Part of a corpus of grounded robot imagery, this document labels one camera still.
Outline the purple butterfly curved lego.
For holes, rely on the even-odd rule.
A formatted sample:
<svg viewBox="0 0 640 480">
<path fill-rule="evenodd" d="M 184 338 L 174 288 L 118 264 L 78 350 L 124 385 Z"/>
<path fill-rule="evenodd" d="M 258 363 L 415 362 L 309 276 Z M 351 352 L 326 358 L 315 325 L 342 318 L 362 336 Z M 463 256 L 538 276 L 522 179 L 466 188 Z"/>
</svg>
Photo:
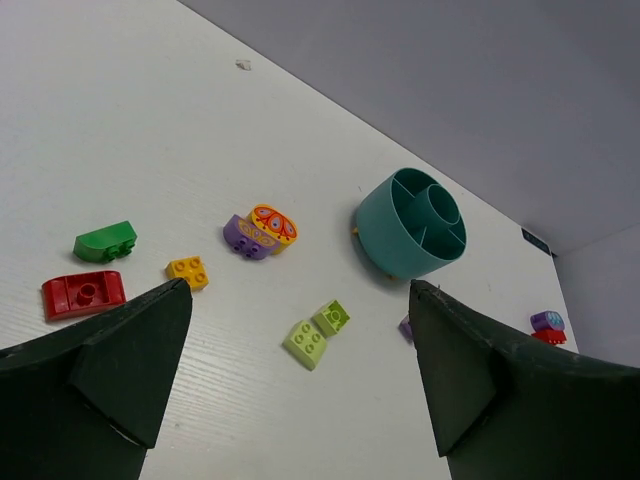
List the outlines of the purple butterfly curved lego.
<svg viewBox="0 0 640 480">
<path fill-rule="evenodd" d="M 280 247 L 278 240 L 238 215 L 226 223 L 223 237 L 233 252 L 249 260 L 262 260 Z"/>
</svg>

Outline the dark green curved lego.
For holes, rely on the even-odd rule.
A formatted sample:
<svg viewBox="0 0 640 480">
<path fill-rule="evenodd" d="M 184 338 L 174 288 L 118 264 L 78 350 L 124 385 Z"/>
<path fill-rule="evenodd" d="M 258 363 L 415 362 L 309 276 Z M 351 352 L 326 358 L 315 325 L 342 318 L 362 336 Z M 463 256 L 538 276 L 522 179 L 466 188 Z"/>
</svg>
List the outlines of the dark green curved lego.
<svg viewBox="0 0 640 480">
<path fill-rule="evenodd" d="M 129 221 L 122 221 L 78 235 L 73 254 L 89 263 L 108 263 L 129 255 L 137 241 L 137 233 Z"/>
</svg>

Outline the yellow butterfly curved lego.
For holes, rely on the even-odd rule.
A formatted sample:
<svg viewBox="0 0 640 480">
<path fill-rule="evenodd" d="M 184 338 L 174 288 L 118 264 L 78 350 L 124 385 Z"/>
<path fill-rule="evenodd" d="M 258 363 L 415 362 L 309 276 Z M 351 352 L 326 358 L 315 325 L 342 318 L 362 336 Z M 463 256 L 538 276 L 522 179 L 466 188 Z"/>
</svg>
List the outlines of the yellow butterfly curved lego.
<svg viewBox="0 0 640 480">
<path fill-rule="evenodd" d="M 247 219 L 279 243 L 273 255 L 282 253 L 298 239 L 295 222 L 271 205 L 255 205 L 247 215 Z"/>
</svg>

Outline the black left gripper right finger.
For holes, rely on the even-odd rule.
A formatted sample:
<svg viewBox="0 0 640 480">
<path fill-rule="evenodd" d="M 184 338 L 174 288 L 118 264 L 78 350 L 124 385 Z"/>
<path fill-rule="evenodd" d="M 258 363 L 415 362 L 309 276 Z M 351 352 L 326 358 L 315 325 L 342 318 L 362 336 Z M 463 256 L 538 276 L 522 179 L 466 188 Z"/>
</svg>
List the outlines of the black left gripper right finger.
<svg viewBox="0 0 640 480">
<path fill-rule="evenodd" d="M 423 280 L 409 322 L 453 478 L 638 477 L 637 368 L 549 345 Z"/>
</svg>

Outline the small yellow square lego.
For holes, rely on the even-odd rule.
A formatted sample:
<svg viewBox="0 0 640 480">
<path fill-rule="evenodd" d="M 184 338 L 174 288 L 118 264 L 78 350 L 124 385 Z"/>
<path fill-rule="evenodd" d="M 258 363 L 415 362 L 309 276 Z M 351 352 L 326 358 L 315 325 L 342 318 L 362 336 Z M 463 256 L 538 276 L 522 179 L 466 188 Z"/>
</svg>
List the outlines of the small yellow square lego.
<svg viewBox="0 0 640 480">
<path fill-rule="evenodd" d="M 203 290 L 209 285 L 209 278 L 199 256 L 191 256 L 170 261 L 165 267 L 168 279 L 184 279 L 191 291 Z"/>
</svg>

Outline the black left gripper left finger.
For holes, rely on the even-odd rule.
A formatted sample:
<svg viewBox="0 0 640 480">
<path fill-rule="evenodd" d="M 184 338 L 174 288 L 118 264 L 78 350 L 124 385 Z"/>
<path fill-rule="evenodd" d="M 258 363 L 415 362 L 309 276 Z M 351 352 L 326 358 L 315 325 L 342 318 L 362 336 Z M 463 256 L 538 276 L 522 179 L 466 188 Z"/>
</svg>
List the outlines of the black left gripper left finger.
<svg viewBox="0 0 640 480">
<path fill-rule="evenodd" d="M 4 479 L 137 479 L 192 315 L 187 282 L 1 352 Z"/>
</svg>

